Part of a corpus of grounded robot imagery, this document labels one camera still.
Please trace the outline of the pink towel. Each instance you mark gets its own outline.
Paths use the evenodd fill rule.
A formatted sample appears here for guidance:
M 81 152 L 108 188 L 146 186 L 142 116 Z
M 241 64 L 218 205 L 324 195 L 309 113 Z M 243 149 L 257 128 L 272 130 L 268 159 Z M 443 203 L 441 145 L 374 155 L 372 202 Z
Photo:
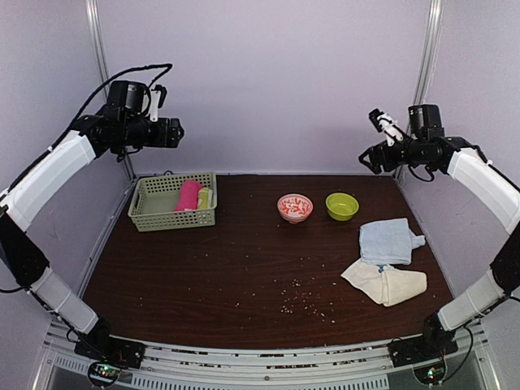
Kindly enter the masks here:
M 203 186 L 196 180 L 187 180 L 180 187 L 179 201 L 175 206 L 175 212 L 196 210 L 198 207 L 198 194 Z

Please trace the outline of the green lemon pattern towel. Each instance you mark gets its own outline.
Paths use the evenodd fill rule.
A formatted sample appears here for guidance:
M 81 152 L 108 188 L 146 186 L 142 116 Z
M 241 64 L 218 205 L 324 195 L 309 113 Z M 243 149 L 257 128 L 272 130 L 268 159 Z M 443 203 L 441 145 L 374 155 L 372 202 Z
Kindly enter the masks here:
M 214 190 L 203 187 L 198 191 L 197 210 L 209 210 L 214 207 Z

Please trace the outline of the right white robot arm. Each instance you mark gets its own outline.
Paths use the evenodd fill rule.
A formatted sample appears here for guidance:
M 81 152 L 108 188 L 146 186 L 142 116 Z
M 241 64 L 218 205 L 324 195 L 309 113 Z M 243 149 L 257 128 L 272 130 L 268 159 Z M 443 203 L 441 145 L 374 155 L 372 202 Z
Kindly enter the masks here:
M 434 358 L 454 333 L 473 319 L 491 313 L 519 287 L 519 187 L 488 159 L 481 148 L 461 136 L 444 131 L 440 109 L 422 104 L 407 110 L 409 130 L 388 113 L 373 109 L 368 119 L 383 140 L 368 147 L 358 160 L 371 172 L 413 171 L 424 167 L 427 180 L 441 173 L 461 185 L 477 200 L 505 238 L 483 276 L 458 297 L 425 319 L 417 352 Z

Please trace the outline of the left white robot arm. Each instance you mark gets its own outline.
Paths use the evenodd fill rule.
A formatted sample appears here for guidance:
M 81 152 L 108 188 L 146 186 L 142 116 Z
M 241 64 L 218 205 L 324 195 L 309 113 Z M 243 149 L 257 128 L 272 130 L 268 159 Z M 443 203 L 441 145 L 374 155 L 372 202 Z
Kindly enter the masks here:
M 106 104 L 94 115 L 74 119 L 64 137 L 1 194 L 1 259 L 19 289 L 60 317 L 100 361 L 117 352 L 108 322 L 53 271 L 27 231 L 46 203 L 106 151 L 121 155 L 128 146 L 136 151 L 177 147 L 184 135 L 180 121 L 158 115 L 166 95 L 160 84 L 112 82 Z

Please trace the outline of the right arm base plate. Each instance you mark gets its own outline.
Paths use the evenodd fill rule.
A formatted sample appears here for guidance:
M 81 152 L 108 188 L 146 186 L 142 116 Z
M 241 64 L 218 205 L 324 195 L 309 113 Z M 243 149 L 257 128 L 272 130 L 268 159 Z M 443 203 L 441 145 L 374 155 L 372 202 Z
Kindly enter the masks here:
M 388 344 L 394 368 L 411 367 L 414 378 L 421 384 L 440 385 L 448 374 L 446 357 L 458 351 L 457 342 L 449 340 L 444 346 L 428 346 L 421 336 L 395 338 Z

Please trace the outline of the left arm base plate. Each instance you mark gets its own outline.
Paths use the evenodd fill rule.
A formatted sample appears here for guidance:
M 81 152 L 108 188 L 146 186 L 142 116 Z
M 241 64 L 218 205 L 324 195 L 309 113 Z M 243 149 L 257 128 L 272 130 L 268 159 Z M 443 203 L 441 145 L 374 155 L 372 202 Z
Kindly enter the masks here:
M 145 356 L 145 345 L 141 342 L 110 336 L 103 349 L 100 345 L 80 337 L 74 352 L 92 362 L 87 368 L 89 382 L 97 388 L 114 385 L 128 369 L 139 369 Z

